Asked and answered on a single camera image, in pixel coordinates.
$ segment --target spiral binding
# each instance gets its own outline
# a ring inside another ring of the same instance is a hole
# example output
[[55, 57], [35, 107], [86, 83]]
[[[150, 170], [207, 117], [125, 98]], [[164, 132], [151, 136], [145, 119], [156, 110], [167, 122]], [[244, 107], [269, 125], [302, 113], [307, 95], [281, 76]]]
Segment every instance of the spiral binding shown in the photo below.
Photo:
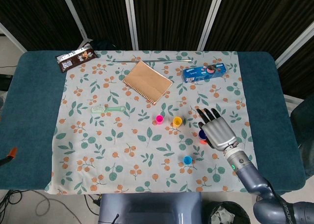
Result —
[[139, 89], [135, 88], [134, 86], [132, 86], [131, 84], [129, 84], [128, 82], [126, 82], [124, 79], [122, 81], [125, 85], [127, 85], [128, 87], [131, 87], [133, 90], [135, 90], [137, 93], [139, 93], [141, 96], [143, 96], [145, 99], [147, 99], [149, 102], [155, 104], [156, 102], [154, 100], [152, 100], [150, 97], [148, 97], [147, 95], [143, 94]]

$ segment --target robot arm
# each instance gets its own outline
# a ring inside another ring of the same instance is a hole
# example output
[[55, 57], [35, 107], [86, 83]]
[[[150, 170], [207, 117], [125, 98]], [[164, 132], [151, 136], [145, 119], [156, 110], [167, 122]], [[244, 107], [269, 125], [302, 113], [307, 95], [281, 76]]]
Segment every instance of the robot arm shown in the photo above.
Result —
[[203, 121], [199, 127], [207, 135], [208, 144], [224, 156], [249, 193], [263, 198], [254, 204], [254, 215], [262, 224], [314, 224], [314, 203], [286, 203], [273, 191], [269, 182], [249, 160], [245, 152], [238, 148], [236, 135], [217, 110], [204, 109], [207, 116], [197, 110]]

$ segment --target robot finger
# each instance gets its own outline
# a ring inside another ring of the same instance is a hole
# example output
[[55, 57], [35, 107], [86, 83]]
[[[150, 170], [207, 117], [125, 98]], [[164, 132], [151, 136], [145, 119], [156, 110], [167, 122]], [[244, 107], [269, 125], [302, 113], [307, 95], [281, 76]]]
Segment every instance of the robot finger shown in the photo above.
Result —
[[209, 144], [209, 146], [210, 146], [212, 149], [215, 149], [214, 146], [212, 146], [212, 144], [211, 144], [211, 142], [209, 141], [208, 138], [206, 138], [206, 142], [207, 142], [207, 144]]
[[203, 126], [204, 126], [204, 123], [203, 123], [203, 122], [199, 122], [199, 123], [198, 123], [198, 127], [199, 127], [200, 129], [202, 129]]
[[208, 122], [209, 122], [209, 119], [205, 116], [205, 114], [204, 114], [200, 109], [197, 109], [196, 111], [198, 112], [198, 114], [201, 116], [202, 120], [203, 120], [205, 123], [208, 123]]
[[216, 118], [219, 118], [219, 117], [220, 117], [220, 114], [217, 112], [216, 109], [212, 108], [212, 109], [210, 109], [210, 110], [213, 112], [213, 114], [215, 115]]
[[211, 112], [208, 109], [204, 109], [205, 113], [209, 117], [210, 121], [213, 121], [215, 117], [211, 114]]

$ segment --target floor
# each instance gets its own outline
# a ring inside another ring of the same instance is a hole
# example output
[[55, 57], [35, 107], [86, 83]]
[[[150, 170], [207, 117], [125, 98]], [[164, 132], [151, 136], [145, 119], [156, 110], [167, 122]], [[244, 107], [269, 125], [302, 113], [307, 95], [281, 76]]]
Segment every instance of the floor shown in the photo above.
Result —
[[[13, 75], [15, 67], [4, 66], [15, 66], [18, 63], [18, 59], [22, 55], [22, 52], [16, 48], [6, 37], [0, 37], [0, 74]], [[288, 202], [308, 201], [314, 202], [314, 177], [306, 182], [304, 188], [287, 193], [283, 195], [283, 198]], [[7, 191], [0, 190], [0, 200]], [[96, 224], [98, 217], [92, 214], [85, 204], [84, 196], [72, 195], [72, 196], [56, 196], [39, 191], [48, 198], [54, 198], [62, 201], [67, 207], [77, 215], [78, 219], [83, 224]], [[258, 224], [259, 222], [255, 219], [253, 214], [253, 204], [255, 203], [256, 196], [245, 194], [245, 193], [234, 193], [234, 192], [215, 192], [215, 193], [202, 193], [203, 200], [212, 201], [234, 201], [241, 205], [244, 210], [248, 213], [251, 223]], [[17, 201], [19, 195], [15, 195], [12, 201]], [[50, 211], [41, 217], [36, 216], [35, 210], [37, 204], [43, 200], [43, 197], [32, 191], [23, 193], [21, 202], [16, 205], [9, 205], [6, 210], [6, 215], [3, 224], [22, 224], [22, 223], [33, 223], [33, 224], [77, 224], [77, 220], [74, 216], [60, 203], [51, 201]], [[92, 210], [96, 213], [99, 212], [99, 207], [92, 204], [88, 197], [88, 202]], [[37, 212], [39, 214], [44, 213], [47, 209], [47, 203], [43, 202], [38, 206]]]

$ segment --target metal rod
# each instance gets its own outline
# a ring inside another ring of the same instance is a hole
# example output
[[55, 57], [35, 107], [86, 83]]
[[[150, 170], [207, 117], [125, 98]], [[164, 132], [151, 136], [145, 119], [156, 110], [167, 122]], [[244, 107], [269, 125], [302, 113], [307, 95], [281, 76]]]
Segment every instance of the metal rod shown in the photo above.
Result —
[[[136, 61], [113, 61], [112, 63], [137, 63], [140, 60]], [[143, 62], [190, 62], [192, 61], [191, 59], [165, 59], [165, 60], [142, 60]]]

